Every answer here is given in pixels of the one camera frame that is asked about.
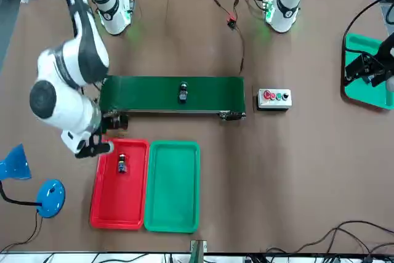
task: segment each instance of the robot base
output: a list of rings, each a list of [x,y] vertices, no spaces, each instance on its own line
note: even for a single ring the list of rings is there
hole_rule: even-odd
[[[135,9],[135,0],[119,0],[120,9],[115,13],[113,20],[107,21],[105,17],[98,12],[101,24],[111,35],[121,34],[132,22],[132,16]]]
[[[349,33],[346,37],[346,46],[350,49],[366,51],[372,55],[376,54],[382,41],[365,37],[358,34]],[[346,52],[342,61],[341,79],[345,77],[345,67],[349,65],[359,54]],[[342,98],[351,103],[365,107],[392,110],[394,109],[393,93],[388,91],[386,83],[381,83],[372,87],[368,79],[356,79],[348,86],[344,86],[341,81]]]
[[[276,0],[264,0],[265,10],[263,11],[263,19],[278,33],[285,33],[290,30],[291,26],[296,22],[299,9],[290,18],[283,17],[282,12],[276,5]]]
[[[245,117],[242,77],[109,76],[100,93],[105,113],[218,114]]]
[[[56,216],[63,208],[66,200],[66,191],[59,180],[47,180],[43,183],[37,194],[38,214],[43,218]]]

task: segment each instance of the blue desk lamp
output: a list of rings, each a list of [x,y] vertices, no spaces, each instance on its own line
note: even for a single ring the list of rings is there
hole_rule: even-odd
[[[43,218],[56,216],[63,207],[66,195],[63,184],[59,180],[51,179],[43,183],[38,190],[36,202],[13,200],[4,193],[2,180],[13,178],[26,180],[31,178],[29,165],[26,160],[23,145],[19,144],[5,158],[0,161],[0,195],[8,203],[21,206],[35,206]]]

